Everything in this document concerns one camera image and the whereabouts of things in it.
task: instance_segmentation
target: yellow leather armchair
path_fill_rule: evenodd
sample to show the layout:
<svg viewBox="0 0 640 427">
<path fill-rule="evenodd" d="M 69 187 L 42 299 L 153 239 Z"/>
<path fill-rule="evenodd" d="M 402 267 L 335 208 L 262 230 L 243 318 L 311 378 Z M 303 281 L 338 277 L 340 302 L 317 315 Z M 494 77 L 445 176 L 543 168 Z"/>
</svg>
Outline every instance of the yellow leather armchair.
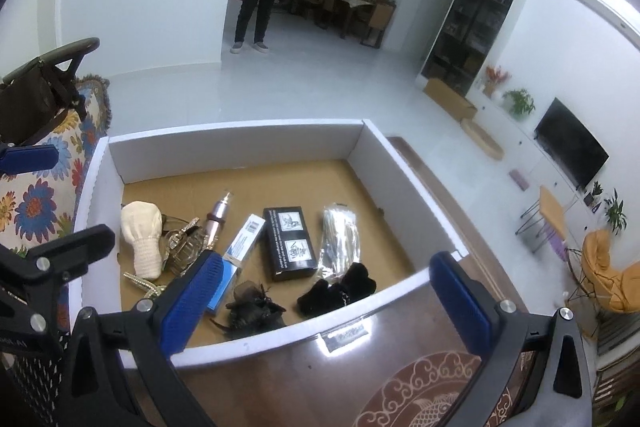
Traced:
<svg viewBox="0 0 640 427">
<path fill-rule="evenodd" d="M 640 262 L 623 271 L 612 268 L 610 244 L 609 230 L 588 233 L 582 244 L 582 270 L 604 309 L 616 313 L 640 311 Z"/>
</svg>

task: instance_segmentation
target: cream knitted item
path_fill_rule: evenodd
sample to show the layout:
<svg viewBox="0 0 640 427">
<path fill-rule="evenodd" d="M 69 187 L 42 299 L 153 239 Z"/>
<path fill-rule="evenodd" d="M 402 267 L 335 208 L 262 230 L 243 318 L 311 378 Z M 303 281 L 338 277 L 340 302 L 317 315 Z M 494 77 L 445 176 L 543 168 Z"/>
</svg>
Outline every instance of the cream knitted item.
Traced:
<svg viewBox="0 0 640 427">
<path fill-rule="evenodd" d="M 133 247 L 133 268 L 138 277 L 154 280 L 162 272 L 158 242 L 162 233 L 162 214 L 153 203 L 133 201 L 120 213 L 122 235 Z"/>
</svg>

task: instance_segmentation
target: potted plant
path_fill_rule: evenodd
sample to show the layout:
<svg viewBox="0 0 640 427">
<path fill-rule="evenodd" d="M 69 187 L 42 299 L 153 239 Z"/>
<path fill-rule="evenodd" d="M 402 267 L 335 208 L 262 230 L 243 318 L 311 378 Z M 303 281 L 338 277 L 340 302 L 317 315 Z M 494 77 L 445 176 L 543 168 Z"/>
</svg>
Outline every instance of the potted plant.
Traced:
<svg viewBox="0 0 640 427">
<path fill-rule="evenodd" d="M 597 197 L 602 194 L 602 185 L 599 182 L 593 182 L 591 192 L 584 197 L 584 204 L 593 206 L 597 202 Z"/>
<path fill-rule="evenodd" d="M 607 222 L 611 227 L 611 232 L 618 235 L 622 230 L 626 229 L 626 214 L 623 212 L 624 200 L 618 201 L 618 191 L 613 189 L 613 197 L 605 198 L 605 204 L 607 205 Z"/>
<path fill-rule="evenodd" d="M 524 87 L 521 89 L 511 89 L 505 93 L 505 98 L 511 99 L 511 107 L 509 112 L 516 119 L 523 118 L 526 114 L 531 114 L 536 108 L 533 103 L 533 97 Z"/>
<path fill-rule="evenodd" d="M 485 71 L 486 81 L 482 92 L 491 98 L 496 87 L 500 86 L 500 84 L 504 84 L 511 78 L 511 73 L 509 73 L 509 71 L 502 71 L 499 67 L 496 69 L 493 66 L 487 66 Z"/>
</svg>

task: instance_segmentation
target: black bag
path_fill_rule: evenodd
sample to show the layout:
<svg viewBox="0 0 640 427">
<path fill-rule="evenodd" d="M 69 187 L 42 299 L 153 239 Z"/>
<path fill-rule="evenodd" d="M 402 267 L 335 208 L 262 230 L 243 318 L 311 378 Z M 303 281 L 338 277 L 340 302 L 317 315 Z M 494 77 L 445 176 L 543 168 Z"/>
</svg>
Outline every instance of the black bag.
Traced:
<svg viewBox="0 0 640 427">
<path fill-rule="evenodd" d="M 100 45 L 97 38 L 62 46 L 12 71 L 0 83 L 0 142 L 33 145 L 47 136 L 73 109 L 86 117 L 84 97 L 74 83 L 84 56 Z M 71 60 L 63 71 L 58 64 Z"/>
</svg>

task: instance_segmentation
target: black pants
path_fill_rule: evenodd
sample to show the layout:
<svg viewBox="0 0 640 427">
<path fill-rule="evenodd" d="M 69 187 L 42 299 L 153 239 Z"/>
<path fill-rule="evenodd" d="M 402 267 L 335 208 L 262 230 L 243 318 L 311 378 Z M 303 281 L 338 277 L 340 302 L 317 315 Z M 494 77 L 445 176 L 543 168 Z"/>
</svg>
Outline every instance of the black pants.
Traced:
<svg viewBox="0 0 640 427">
<path fill-rule="evenodd" d="M 267 32 L 269 25 L 269 17 L 271 16 L 271 8 L 276 0 L 244 0 L 238 15 L 238 24 L 236 25 L 236 42 L 244 42 L 246 27 L 249 25 L 251 15 L 254 14 L 255 7 L 258 7 L 258 15 L 255 20 L 255 38 L 254 42 L 262 42 L 264 34 Z"/>
</svg>

